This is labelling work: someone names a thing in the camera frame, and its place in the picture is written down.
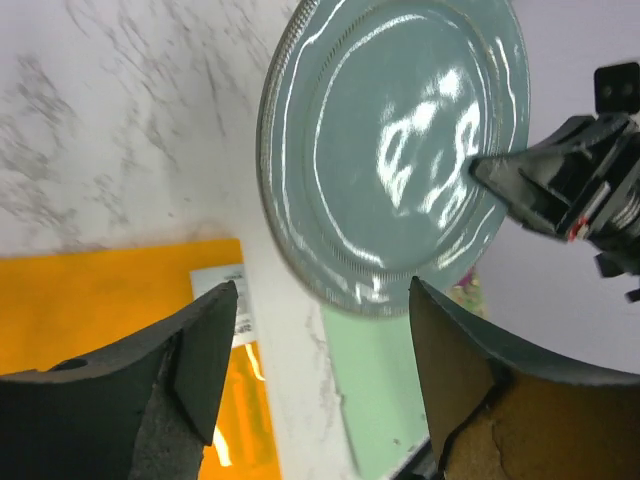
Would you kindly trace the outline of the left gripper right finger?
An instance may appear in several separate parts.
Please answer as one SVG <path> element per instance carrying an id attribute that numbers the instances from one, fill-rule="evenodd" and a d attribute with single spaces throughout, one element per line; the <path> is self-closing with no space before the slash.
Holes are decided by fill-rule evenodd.
<path id="1" fill-rule="evenodd" d="M 639 378 L 537 346 L 420 279 L 409 289 L 439 479 L 635 479 Z"/>

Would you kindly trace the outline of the white label sticker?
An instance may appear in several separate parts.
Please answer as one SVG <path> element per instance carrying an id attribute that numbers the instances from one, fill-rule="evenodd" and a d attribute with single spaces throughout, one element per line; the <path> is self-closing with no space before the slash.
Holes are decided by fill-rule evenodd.
<path id="1" fill-rule="evenodd" d="M 248 282 L 245 268 L 242 264 L 193 270 L 190 272 L 190 282 L 195 299 L 202 297 L 214 287 L 224 286 L 232 282 L 235 285 L 236 300 L 227 297 L 222 301 L 220 310 L 226 321 L 229 322 L 232 307 L 235 307 L 234 334 L 231 348 L 243 347 L 257 340 L 254 318 L 249 302 Z"/>

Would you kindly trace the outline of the mint green cutting mat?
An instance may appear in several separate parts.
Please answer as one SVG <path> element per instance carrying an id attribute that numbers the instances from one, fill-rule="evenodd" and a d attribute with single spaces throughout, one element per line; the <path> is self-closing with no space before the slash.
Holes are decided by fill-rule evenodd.
<path id="1" fill-rule="evenodd" d="M 322 317 L 357 473 L 388 479 L 428 439 L 409 318 Z"/>

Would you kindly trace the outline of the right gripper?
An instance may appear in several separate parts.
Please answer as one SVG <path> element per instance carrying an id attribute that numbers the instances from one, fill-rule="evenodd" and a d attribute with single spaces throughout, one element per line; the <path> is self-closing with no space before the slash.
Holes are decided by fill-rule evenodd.
<path id="1" fill-rule="evenodd" d="M 524 228 L 592 244 L 601 277 L 637 277 L 639 63 L 599 67 L 593 82 L 594 116 L 525 150 L 476 156 L 469 172 Z"/>

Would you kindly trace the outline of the grey-blue plate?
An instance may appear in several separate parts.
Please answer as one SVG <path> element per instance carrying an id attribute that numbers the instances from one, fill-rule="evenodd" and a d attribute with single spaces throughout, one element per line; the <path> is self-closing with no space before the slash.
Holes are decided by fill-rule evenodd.
<path id="1" fill-rule="evenodd" d="M 323 301 L 402 315 L 420 277 L 456 284 L 505 210 L 471 159 L 526 145 L 530 82 L 508 1 L 302 1 L 256 129 L 265 217 Z"/>

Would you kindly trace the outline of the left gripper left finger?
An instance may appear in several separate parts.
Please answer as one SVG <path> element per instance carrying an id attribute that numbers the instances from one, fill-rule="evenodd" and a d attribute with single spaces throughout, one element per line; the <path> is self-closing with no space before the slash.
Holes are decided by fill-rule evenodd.
<path id="1" fill-rule="evenodd" d="M 214 287 L 50 370 L 1 379 L 5 479 L 194 479 L 213 442 L 234 334 Z"/>

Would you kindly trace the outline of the orange cutting mat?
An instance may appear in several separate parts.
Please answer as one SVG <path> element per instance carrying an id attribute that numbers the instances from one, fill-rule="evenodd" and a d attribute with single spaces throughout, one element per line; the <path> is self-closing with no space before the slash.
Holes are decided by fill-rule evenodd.
<path id="1" fill-rule="evenodd" d="M 5 479 L 277 479 L 241 246 L 1 262 Z"/>

